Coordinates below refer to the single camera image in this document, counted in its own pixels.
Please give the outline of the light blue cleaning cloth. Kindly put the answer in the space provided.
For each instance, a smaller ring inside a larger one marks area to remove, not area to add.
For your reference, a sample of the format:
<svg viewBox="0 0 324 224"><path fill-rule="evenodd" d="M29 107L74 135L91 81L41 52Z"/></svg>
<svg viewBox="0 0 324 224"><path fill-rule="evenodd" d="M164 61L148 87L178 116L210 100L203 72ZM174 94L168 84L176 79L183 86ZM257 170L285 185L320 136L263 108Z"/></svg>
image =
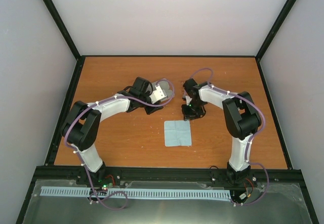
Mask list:
<svg viewBox="0 0 324 224"><path fill-rule="evenodd" d="M190 122L184 120L165 121L164 139L166 147L192 146Z"/></svg>

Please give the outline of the pink glasses case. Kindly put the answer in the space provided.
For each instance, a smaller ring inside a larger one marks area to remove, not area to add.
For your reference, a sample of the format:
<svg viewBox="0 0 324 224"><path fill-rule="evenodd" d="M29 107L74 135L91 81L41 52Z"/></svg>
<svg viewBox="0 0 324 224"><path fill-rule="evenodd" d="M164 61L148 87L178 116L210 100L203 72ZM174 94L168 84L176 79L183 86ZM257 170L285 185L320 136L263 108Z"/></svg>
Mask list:
<svg viewBox="0 0 324 224"><path fill-rule="evenodd" d="M164 102L173 97L174 90L172 88L172 83L169 82L167 79L163 78L158 81L152 82L151 84L152 86L158 84L166 92L168 96L165 100L158 101L158 102Z"/></svg>

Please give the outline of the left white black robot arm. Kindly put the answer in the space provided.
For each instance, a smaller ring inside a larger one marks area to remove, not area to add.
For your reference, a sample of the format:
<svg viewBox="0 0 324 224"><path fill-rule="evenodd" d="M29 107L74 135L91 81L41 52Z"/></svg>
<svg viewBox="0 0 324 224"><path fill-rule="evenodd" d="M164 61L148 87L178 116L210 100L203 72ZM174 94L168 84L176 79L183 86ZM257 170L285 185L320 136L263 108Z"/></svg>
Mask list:
<svg viewBox="0 0 324 224"><path fill-rule="evenodd" d="M158 82L152 84L137 77L131 86L110 98L94 103L77 101L73 104L61 127L61 135L64 144L73 149L82 166L89 171L89 181L99 185L107 175L105 163L95 147L100 122L118 113L129 113L138 108L144 108L149 115L162 109L161 103L167 98L166 90Z"/></svg>

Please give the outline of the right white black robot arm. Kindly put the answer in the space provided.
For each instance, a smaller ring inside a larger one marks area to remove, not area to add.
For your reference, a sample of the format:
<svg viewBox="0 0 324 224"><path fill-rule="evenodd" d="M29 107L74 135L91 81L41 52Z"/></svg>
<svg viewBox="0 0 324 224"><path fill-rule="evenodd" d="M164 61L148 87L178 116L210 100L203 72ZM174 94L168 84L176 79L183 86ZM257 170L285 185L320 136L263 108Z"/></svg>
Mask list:
<svg viewBox="0 0 324 224"><path fill-rule="evenodd" d="M228 182L235 186L249 175L251 145L264 116L248 92L232 93L204 82L198 84L190 78L183 84L186 95L181 106L184 120L195 120L205 116L205 105L210 103L223 110L225 124L232 136L231 156L227 162Z"/></svg>

